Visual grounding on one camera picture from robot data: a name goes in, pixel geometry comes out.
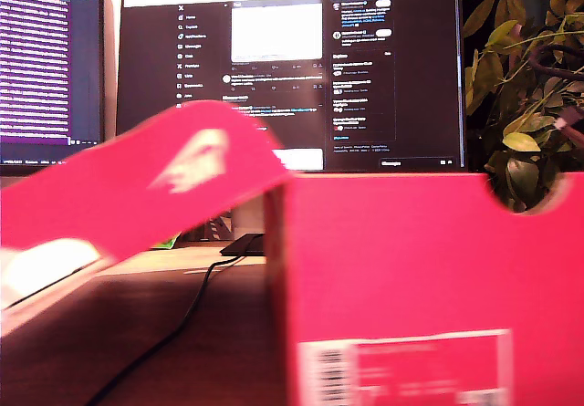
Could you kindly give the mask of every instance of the monitor screen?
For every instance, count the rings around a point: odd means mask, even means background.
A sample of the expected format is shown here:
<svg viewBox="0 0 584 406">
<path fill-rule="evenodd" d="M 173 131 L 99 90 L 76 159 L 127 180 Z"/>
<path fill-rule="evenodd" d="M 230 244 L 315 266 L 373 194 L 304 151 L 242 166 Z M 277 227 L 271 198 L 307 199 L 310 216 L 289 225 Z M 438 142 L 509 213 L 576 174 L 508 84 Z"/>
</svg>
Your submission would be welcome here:
<svg viewBox="0 0 584 406">
<path fill-rule="evenodd" d="M 26 174 L 103 141 L 103 0 L 0 0 L 0 162 Z"/>
<path fill-rule="evenodd" d="M 234 103 L 289 168 L 460 171 L 460 0 L 122 0 L 117 132 Z"/>
</svg>

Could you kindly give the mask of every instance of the desk surface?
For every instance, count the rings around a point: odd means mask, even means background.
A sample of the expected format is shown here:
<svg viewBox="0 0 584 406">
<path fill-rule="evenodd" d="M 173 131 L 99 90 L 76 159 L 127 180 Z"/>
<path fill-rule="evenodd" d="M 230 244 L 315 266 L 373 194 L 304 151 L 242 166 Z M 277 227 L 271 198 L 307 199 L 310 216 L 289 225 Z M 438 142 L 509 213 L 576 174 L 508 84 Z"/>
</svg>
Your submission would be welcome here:
<svg viewBox="0 0 584 406">
<path fill-rule="evenodd" d="M 138 255 L 4 337 L 2 404 L 84 404 L 174 329 L 218 249 Z M 181 336 L 101 404 L 286 404 L 263 263 L 248 258 L 215 275 Z"/>
</svg>

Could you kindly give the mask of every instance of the monitor stand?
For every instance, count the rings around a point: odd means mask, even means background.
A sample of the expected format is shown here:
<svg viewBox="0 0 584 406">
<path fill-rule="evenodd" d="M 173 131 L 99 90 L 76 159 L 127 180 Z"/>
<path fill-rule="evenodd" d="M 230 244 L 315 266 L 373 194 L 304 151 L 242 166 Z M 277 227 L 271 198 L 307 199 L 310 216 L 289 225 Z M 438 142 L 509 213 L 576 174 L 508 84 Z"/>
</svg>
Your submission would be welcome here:
<svg viewBox="0 0 584 406">
<path fill-rule="evenodd" d="M 223 248 L 221 255 L 225 256 L 263 256 L 264 235 L 261 233 L 248 233 Z"/>
</svg>

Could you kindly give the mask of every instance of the black monitor bezel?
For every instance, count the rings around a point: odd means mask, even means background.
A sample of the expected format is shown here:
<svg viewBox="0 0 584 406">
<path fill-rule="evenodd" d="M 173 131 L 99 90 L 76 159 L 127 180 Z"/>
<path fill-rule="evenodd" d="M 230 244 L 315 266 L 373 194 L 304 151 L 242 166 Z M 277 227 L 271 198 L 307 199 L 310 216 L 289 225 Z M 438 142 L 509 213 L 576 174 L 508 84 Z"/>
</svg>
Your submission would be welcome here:
<svg viewBox="0 0 584 406">
<path fill-rule="evenodd" d="M 99 0 L 99 141 L 102 143 L 105 140 L 105 71 L 104 71 L 104 57 L 105 57 L 105 24 L 104 24 L 104 0 Z M 1 176 L 27 176 L 38 172 L 51 164 L 2 164 L 0 162 Z"/>
</svg>

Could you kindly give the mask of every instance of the white image on screen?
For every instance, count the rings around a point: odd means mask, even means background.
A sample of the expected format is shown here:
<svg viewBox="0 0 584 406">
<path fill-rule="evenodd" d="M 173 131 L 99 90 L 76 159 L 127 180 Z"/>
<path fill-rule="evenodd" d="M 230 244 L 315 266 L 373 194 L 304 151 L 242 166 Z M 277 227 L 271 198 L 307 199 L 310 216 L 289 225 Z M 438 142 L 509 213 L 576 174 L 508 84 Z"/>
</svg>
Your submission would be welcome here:
<svg viewBox="0 0 584 406">
<path fill-rule="evenodd" d="M 235 7 L 231 60 L 322 58 L 322 4 Z"/>
</svg>

